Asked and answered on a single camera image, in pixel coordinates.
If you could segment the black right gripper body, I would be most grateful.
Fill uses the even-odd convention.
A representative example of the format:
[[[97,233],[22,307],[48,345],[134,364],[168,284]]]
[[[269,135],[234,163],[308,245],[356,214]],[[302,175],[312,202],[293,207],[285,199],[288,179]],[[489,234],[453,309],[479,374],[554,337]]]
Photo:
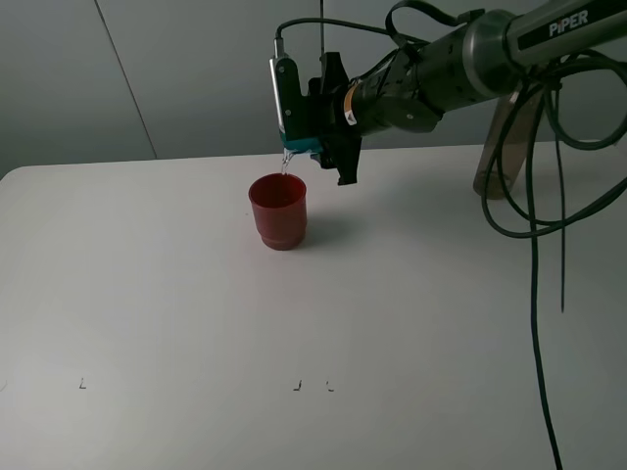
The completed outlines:
[[[348,76],[339,52],[324,52],[319,60],[321,75],[308,84],[314,104],[314,143],[308,145],[308,152],[312,157],[358,157],[362,139],[345,118],[344,102],[362,80]]]

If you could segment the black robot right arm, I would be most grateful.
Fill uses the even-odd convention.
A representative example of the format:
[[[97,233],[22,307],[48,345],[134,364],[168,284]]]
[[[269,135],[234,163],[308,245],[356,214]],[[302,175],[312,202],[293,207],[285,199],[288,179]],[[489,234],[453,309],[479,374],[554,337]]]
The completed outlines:
[[[423,1],[401,1],[452,32],[432,42],[405,39],[393,18],[385,31],[395,47],[370,70],[345,73],[328,52],[325,76],[340,75],[322,93],[316,159],[342,185],[357,181],[362,139],[398,128],[432,131],[445,113],[511,94],[525,74],[626,32],[623,1],[552,1],[525,15],[471,10],[455,17]]]

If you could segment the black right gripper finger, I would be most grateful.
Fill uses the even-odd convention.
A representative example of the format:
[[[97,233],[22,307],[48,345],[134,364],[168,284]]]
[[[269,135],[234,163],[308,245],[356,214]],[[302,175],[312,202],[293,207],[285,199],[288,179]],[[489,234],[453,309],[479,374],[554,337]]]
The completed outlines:
[[[328,136],[322,140],[322,152],[318,162],[322,169],[336,169],[338,186],[358,182],[358,167],[362,139],[351,136]]]

